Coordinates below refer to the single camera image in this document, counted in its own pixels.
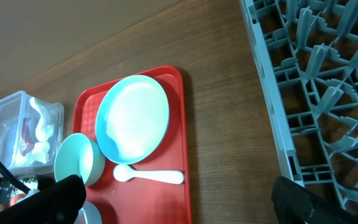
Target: spoon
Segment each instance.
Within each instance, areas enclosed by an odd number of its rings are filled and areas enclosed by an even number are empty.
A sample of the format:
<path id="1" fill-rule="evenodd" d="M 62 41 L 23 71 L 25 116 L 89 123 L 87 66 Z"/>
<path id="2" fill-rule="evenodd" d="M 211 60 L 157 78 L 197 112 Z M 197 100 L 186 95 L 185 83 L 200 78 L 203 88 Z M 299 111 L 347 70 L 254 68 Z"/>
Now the spoon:
<path id="1" fill-rule="evenodd" d="M 169 184 L 181 184 L 185 179 L 183 173 L 176 170 L 138 171 L 124 164 L 118 164 L 112 174 L 116 180 L 121 182 L 140 177 Z"/>

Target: red tray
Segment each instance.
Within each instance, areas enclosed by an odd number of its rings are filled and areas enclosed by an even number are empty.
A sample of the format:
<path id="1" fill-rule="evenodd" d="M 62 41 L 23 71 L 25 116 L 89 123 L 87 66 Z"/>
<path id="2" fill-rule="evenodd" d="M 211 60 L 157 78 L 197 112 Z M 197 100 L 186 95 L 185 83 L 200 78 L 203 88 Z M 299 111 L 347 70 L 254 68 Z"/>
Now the red tray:
<path id="1" fill-rule="evenodd" d="M 166 184 L 140 178 L 118 182 L 112 176 L 115 163 L 106 159 L 101 178 L 86 188 L 86 200 L 99 209 L 103 223 L 191 223 L 190 186 L 186 145 L 185 101 L 180 72 L 171 66 L 139 74 L 156 79 L 165 90 L 170 121 L 164 139 L 149 157 L 133 164 L 137 170 L 181 170 L 183 184 Z M 73 133 L 96 140 L 94 124 L 99 105 L 119 80 L 85 90 L 75 103 Z"/>

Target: oval plate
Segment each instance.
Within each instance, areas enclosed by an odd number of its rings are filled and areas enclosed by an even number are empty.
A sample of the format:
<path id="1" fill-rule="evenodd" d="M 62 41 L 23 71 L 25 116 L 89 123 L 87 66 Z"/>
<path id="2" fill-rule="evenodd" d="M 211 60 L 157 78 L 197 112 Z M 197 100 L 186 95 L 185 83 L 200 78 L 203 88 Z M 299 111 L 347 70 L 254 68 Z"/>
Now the oval plate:
<path id="1" fill-rule="evenodd" d="M 168 98 L 161 85 L 145 75 L 132 75 L 103 98 L 96 115 L 96 140 L 111 161 L 133 164 L 157 148 L 168 122 Z"/>

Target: gray wall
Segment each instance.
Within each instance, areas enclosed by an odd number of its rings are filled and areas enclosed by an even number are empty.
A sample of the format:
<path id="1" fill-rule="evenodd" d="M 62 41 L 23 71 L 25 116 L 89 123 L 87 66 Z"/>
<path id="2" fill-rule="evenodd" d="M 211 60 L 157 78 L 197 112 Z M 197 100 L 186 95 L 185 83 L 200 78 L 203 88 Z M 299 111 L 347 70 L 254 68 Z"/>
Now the gray wall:
<path id="1" fill-rule="evenodd" d="M 179 0 L 0 0 L 0 92 Z"/>

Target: spoon handle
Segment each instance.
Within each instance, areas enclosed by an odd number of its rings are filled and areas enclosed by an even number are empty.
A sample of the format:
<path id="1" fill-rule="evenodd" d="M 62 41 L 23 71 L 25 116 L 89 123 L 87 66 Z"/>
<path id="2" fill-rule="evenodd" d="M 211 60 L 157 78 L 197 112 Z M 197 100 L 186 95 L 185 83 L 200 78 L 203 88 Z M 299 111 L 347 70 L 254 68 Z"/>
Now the spoon handle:
<path id="1" fill-rule="evenodd" d="M 169 184 L 183 183 L 185 176 L 182 172 L 176 170 L 159 170 L 159 171 L 135 171 L 134 177 L 140 177 L 150 180 L 156 180 Z"/>

